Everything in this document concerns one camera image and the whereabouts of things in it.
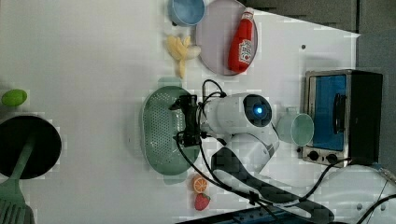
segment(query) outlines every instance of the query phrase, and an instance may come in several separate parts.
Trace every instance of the blue bowl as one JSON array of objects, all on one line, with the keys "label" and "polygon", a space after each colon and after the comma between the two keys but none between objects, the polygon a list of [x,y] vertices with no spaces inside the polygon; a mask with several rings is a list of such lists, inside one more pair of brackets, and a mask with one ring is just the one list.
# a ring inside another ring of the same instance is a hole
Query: blue bowl
[{"label": "blue bowl", "polygon": [[204,0],[169,0],[171,20],[179,26],[193,26],[205,15]]}]

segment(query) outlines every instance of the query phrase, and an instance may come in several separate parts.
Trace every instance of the green ball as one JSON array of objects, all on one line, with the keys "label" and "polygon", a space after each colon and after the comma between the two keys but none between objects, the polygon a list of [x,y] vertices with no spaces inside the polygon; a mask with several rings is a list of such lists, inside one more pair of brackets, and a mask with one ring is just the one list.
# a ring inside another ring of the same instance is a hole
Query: green ball
[{"label": "green ball", "polygon": [[6,92],[1,102],[6,106],[18,106],[23,104],[27,99],[27,93],[23,90],[12,90]]}]

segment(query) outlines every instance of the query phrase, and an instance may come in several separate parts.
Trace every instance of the green cup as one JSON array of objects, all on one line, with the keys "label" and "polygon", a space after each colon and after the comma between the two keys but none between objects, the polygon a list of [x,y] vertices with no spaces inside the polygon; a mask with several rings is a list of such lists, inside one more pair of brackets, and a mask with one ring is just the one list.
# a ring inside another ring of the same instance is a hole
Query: green cup
[{"label": "green cup", "polygon": [[299,147],[305,146],[314,136],[314,121],[307,114],[297,113],[296,107],[288,107],[286,111],[286,116],[276,125],[279,139]]}]

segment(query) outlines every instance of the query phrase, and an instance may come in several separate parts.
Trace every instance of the oven knob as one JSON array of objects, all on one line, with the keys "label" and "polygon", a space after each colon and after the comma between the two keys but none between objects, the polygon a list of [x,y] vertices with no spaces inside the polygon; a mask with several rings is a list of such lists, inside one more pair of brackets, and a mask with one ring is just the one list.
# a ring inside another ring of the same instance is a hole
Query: oven knob
[{"label": "oven knob", "polygon": [[327,159],[327,161],[328,161],[330,164],[336,164],[336,163],[338,162],[338,158],[337,158],[337,156],[334,155],[334,154],[330,154],[329,156],[326,157],[326,159]]},{"label": "oven knob", "polygon": [[311,161],[317,161],[319,158],[319,154],[316,151],[311,151],[308,154],[309,159],[311,159]]}]

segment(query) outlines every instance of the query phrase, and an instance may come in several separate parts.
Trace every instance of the orange slice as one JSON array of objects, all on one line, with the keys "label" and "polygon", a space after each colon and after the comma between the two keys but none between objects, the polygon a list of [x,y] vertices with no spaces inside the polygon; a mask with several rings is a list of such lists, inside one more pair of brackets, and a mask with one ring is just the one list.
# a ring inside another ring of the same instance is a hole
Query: orange slice
[{"label": "orange slice", "polygon": [[196,175],[192,180],[192,187],[196,193],[202,193],[207,187],[207,181],[200,175]]}]

